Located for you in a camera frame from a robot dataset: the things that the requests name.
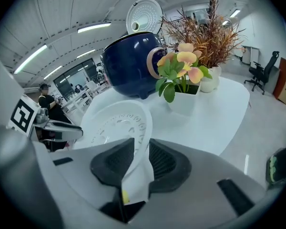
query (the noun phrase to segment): dark blue pot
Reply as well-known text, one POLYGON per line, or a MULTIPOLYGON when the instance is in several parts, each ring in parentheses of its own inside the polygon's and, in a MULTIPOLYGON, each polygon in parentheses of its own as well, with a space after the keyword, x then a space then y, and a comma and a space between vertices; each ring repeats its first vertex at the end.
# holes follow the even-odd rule
POLYGON ((142 99, 155 91, 157 62, 165 55, 158 35, 139 32, 124 36, 104 49, 101 61, 113 88, 142 99))

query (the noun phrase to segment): brown cabinet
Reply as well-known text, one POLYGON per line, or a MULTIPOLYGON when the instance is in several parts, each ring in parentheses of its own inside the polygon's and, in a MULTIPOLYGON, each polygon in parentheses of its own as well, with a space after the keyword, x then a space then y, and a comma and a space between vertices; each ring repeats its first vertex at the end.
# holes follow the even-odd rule
POLYGON ((279 69, 280 75, 276 83, 276 88, 273 91, 273 95, 276 99, 286 104, 286 59, 281 58, 279 69))

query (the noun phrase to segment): ceiling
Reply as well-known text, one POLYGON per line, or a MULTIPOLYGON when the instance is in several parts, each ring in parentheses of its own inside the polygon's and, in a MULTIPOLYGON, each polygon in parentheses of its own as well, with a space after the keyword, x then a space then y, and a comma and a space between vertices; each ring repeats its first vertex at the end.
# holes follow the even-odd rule
MULTIPOLYGON (((0 23, 0 59, 13 72, 43 44, 48 48, 14 75, 22 87, 38 86, 52 70, 64 71, 97 55, 126 33, 125 19, 137 0, 17 0, 0 23), (104 21, 109 27, 78 34, 77 29, 104 21), (91 49, 95 52, 76 57, 91 49)), ((204 0, 156 0, 164 11, 204 0)), ((220 13, 228 15, 248 0, 221 0, 220 13)))

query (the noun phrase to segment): ceiling light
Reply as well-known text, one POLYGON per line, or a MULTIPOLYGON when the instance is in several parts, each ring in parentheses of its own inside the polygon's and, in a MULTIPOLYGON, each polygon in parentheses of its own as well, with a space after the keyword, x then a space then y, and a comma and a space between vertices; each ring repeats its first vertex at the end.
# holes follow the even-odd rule
POLYGON ((233 14, 231 14, 231 18, 233 18, 233 17, 235 17, 238 13, 240 12, 240 10, 235 10, 234 12, 233 12, 233 14))
POLYGON ((98 25, 91 25, 91 26, 87 26, 87 27, 82 27, 82 28, 79 28, 77 30, 77 33, 93 30, 93 29, 96 29, 96 28, 107 27, 107 26, 110 26, 110 25, 111 25, 111 23, 109 22, 109 23, 103 23, 103 24, 98 24, 98 25))
POLYGON ((80 58, 80 57, 82 57, 82 56, 85 56, 86 54, 89 54, 89 53, 94 52, 94 51, 95 51, 95 49, 92 49, 92 50, 90 50, 90 51, 87 51, 87 52, 85 52, 85 53, 83 53, 83 54, 77 56, 76 58, 78 59, 78 58, 80 58))
POLYGON ((58 71, 60 68, 62 68, 62 65, 57 67, 55 70, 53 70, 50 74, 48 74, 46 77, 44 77, 43 79, 47 79, 50 75, 52 75, 53 73, 55 73, 56 71, 58 71))
POLYGON ((37 51, 35 51, 30 57, 28 57, 14 72, 14 74, 18 74, 33 58, 35 58, 39 53, 47 48, 47 45, 43 45, 37 51))

